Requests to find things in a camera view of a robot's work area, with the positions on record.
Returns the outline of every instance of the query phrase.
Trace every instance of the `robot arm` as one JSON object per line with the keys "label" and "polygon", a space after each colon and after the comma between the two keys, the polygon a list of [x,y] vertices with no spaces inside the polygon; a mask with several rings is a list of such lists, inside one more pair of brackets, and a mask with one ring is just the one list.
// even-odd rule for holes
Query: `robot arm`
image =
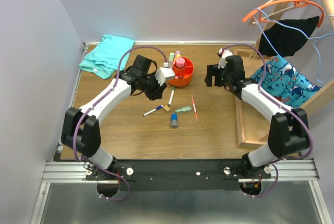
{"label": "robot arm", "polygon": [[273,97],[269,100],[268,97],[271,96],[262,88],[259,92],[258,84],[251,78],[245,78],[243,60],[240,56],[234,56],[229,50],[223,52],[222,49],[218,55],[221,57],[219,64],[207,66],[207,86],[212,86],[214,77],[215,86],[224,86],[225,90],[252,105],[271,123],[268,144],[243,156],[245,173],[255,172],[265,164],[307,149],[309,138],[306,131],[287,111],[296,114],[308,127],[306,112],[284,105]]}
{"label": "robot arm", "polygon": [[91,109],[82,122],[83,128],[78,131],[75,140],[77,150],[100,168],[114,171],[114,157],[101,147],[100,124],[115,106],[136,90],[144,92],[150,100],[162,98],[162,92],[167,86],[165,82],[174,78],[175,74],[167,67],[160,67],[148,74],[151,63],[154,63],[157,69],[154,61],[137,55],[133,65],[121,71],[119,79],[117,81],[113,79],[110,85],[92,101],[80,109],[69,108],[65,113],[61,142],[73,149],[75,127],[84,112]]}

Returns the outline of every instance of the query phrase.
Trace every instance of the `hanging clothes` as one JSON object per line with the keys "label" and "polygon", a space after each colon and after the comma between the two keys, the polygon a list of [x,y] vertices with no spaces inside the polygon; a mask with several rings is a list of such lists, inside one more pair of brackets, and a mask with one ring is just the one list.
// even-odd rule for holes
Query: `hanging clothes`
{"label": "hanging clothes", "polygon": [[[316,86],[288,61],[277,55],[266,63],[266,77],[261,87],[282,103],[299,108],[312,97],[320,87]],[[251,78],[259,82],[264,73],[264,66],[259,68]]]}
{"label": "hanging clothes", "polygon": [[[320,17],[316,16],[308,19],[284,19],[279,20],[279,22],[298,28],[310,37],[318,25],[319,19]],[[273,25],[265,31],[265,34],[282,57],[293,56],[307,42],[307,38],[301,32],[283,27],[280,24]],[[263,35],[260,39],[259,52],[266,56],[276,56],[276,52]]]}

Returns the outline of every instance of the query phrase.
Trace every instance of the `baseboard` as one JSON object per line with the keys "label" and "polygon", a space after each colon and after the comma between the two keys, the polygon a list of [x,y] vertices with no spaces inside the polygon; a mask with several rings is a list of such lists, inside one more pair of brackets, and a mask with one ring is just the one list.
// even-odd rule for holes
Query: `baseboard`
{"label": "baseboard", "polygon": [[[97,45],[99,42],[87,42],[89,45]],[[136,45],[255,45],[255,41],[180,41],[180,40],[136,40]]]}

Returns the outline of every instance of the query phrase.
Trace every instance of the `green screwdriver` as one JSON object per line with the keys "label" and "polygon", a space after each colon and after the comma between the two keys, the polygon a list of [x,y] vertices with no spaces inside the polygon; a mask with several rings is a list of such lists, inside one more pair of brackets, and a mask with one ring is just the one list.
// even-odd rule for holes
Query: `green screwdriver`
{"label": "green screwdriver", "polygon": [[184,107],[184,108],[180,108],[180,109],[176,109],[175,113],[185,113],[185,112],[189,112],[192,110],[192,107]]}

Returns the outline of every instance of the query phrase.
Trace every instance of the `gray floor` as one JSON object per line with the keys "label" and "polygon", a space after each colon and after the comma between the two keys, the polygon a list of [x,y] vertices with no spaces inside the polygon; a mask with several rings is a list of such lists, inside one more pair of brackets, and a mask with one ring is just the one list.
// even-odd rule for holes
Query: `gray floor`
{"label": "gray floor", "polygon": [[265,197],[240,192],[132,192],[114,203],[95,184],[51,185],[42,223],[320,223],[308,182],[279,182]]}

